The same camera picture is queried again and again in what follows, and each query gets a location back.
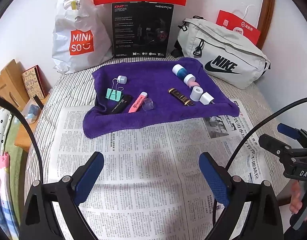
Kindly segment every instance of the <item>blue object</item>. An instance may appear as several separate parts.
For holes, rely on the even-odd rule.
[[[227,194],[227,185],[222,181],[219,173],[213,168],[204,154],[201,154],[199,157],[199,167],[215,199],[227,207],[230,202]]]
[[[97,157],[93,160],[87,171],[83,174],[76,185],[76,196],[74,202],[77,206],[87,200],[100,172],[104,166],[103,154],[96,152]]]
[[[177,72],[177,77],[180,78],[181,81],[183,81],[184,78],[188,76],[189,74],[190,73],[185,68],[182,68]]]
[[[30,119],[30,118],[33,119],[34,117],[36,117],[36,115],[34,115],[34,114],[27,114],[26,119]]]
[[[29,112],[28,114],[33,114],[35,116],[38,116],[38,114],[40,113],[41,109],[39,106],[36,106],[36,105],[31,105],[29,107]]]
[[[282,133],[282,134],[284,134],[284,135],[286,135],[286,136],[288,136],[288,137],[290,137],[294,140],[297,140],[297,139],[300,138],[300,134],[299,134],[297,129],[292,128],[292,127],[285,125],[283,123],[278,124],[277,130],[278,130],[279,133]]]

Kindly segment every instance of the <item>small bottle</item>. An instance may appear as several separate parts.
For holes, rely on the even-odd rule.
[[[173,97],[177,98],[181,103],[183,103],[185,106],[195,106],[194,103],[191,102],[189,98],[181,94],[177,89],[170,88],[168,90],[168,93],[172,95]]]
[[[172,72],[180,78],[187,86],[189,82],[196,81],[196,77],[190,74],[183,66],[180,64],[175,65],[172,68]]]
[[[148,94],[146,92],[142,92],[139,97],[137,98],[137,100],[132,104],[132,106],[129,109],[129,113],[134,113],[136,112],[139,107],[142,105],[143,100],[146,99],[148,96]]]

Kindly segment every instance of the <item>white tape roll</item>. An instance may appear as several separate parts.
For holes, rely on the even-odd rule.
[[[203,94],[203,89],[201,87],[195,86],[190,95],[192,101],[198,102]]]
[[[213,96],[207,92],[204,93],[200,98],[200,102],[203,103],[204,105],[209,105],[210,103],[213,103],[212,100],[214,100]]]

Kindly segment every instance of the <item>white plastic bag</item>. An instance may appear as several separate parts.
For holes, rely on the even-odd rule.
[[[92,0],[58,0],[52,58],[62,74],[112,58],[111,41]]]

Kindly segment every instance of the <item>pink highlighter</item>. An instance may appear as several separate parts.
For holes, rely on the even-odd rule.
[[[134,113],[138,110],[138,108],[142,105],[143,100],[146,99],[148,94],[146,92],[142,92],[137,100],[132,104],[131,108],[129,109],[129,113]]]

